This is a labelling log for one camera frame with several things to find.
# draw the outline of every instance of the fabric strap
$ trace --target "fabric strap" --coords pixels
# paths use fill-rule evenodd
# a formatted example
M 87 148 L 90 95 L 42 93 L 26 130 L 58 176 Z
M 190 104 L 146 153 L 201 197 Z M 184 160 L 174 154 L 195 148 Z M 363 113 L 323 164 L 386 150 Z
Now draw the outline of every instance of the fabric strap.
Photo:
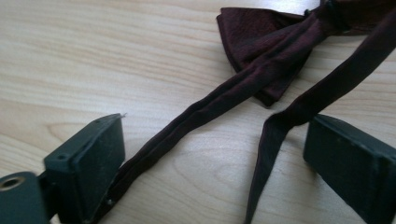
M 235 70 L 239 71 L 238 74 L 218 86 L 201 101 L 188 107 L 121 166 L 93 223 L 111 210 L 129 186 L 187 133 L 224 114 L 258 92 L 264 96 L 264 102 L 268 105 L 276 101 L 289 86 L 292 77 L 298 74 L 312 48 L 327 36 L 342 33 L 345 27 L 340 26 L 340 20 L 352 30 L 355 27 L 367 27 L 381 21 L 349 59 L 298 97 L 286 110 L 274 114 L 265 121 L 247 203 L 245 223 L 250 223 L 288 131 L 296 125 L 308 122 L 320 110 L 355 88 L 396 47 L 394 1 L 349 0 L 345 4 L 342 1 L 332 3 L 336 7 L 325 4 L 313 10 L 305 18 L 270 10 L 223 9 L 218 18 L 220 32 L 227 55 Z M 377 11 L 382 14 L 367 12 L 365 17 L 359 19 L 349 16 L 348 13 L 362 15 L 366 10 L 366 7 L 359 7 L 362 3 L 375 5 Z M 257 38 L 246 40 L 243 36 L 239 37 L 240 39 L 235 38 L 233 34 L 233 38 L 228 38 L 230 33 L 224 32 L 231 32 L 233 29 L 230 29 L 230 24 L 238 20 L 230 10 L 241 10 L 239 12 L 244 11 L 248 15 L 258 11 L 264 12 L 262 16 L 266 19 L 258 19 L 260 17 L 256 15 L 250 17 L 250 21 L 254 23 L 252 26 L 264 30 L 258 33 L 266 35 L 256 35 Z M 334 11 L 338 13 L 335 15 L 342 18 L 335 18 Z M 243 43 L 244 38 L 245 48 L 233 47 L 235 43 Z

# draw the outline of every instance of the ribbon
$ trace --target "ribbon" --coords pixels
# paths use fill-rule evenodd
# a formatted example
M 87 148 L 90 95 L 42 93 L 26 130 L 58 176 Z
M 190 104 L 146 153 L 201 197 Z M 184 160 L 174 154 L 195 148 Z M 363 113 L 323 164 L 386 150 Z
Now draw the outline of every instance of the ribbon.
M 299 73 L 314 46 L 329 35 L 349 29 L 352 34 L 367 33 L 389 14 L 349 59 L 286 110 L 265 121 L 247 202 L 245 223 L 250 223 L 288 131 L 353 90 L 396 47 L 395 7 L 393 0 L 327 1 L 305 17 L 265 9 L 224 8 L 218 17 L 219 29 L 227 56 L 238 73 L 188 107 L 121 166 L 93 223 L 184 135 L 250 96 L 258 95 L 265 105 L 271 105 Z

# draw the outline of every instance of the wood surface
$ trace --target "wood surface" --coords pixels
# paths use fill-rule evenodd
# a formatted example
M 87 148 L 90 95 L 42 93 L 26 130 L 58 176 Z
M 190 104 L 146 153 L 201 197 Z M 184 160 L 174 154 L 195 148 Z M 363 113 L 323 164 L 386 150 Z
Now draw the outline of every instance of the wood surface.
M 317 5 L 314 0 L 1 0 L 0 176 L 39 175 L 52 150 L 93 119 L 113 113 L 126 113 L 122 122 L 131 158 L 188 105 L 234 74 L 216 23 L 221 7 L 302 14 Z M 271 108 L 249 99 L 187 135 L 133 183 L 101 223 L 242 223 L 263 122 L 329 74 L 363 38 L 330 37 L 317 46 Z M 395 110 L 393 52 L 322 113 L 396 147 Z M 254 223 L 363 223 L 304 162 L 306 127 L 293 129 L 284 142 Z

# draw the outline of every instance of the light wood tabletop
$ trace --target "light wood tabletop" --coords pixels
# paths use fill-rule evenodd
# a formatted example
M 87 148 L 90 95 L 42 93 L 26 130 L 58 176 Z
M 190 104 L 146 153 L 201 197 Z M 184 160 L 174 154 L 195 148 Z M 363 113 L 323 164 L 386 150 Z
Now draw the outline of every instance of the light wood tabletop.
M 131 158 L 188 105 L 234 74 L 216 22 L 222 7 L 303 14 L 317 5 L 1 1 L 0 176 L 39 175 L 51 151 L 90 121 L 113 113 L 126 114 L 124 141 Z M 132 184 L 101 223 L 242 223 L 264 121 L 328 75 L 363 39 L 329 37 L 271 108 L 249 99 L 189 133 Z M 396 147 L 394 111 L 396 52 L 322 114 Z M 363 223 L 304 162 L 306 128 L 287 136 L 253 223 Z

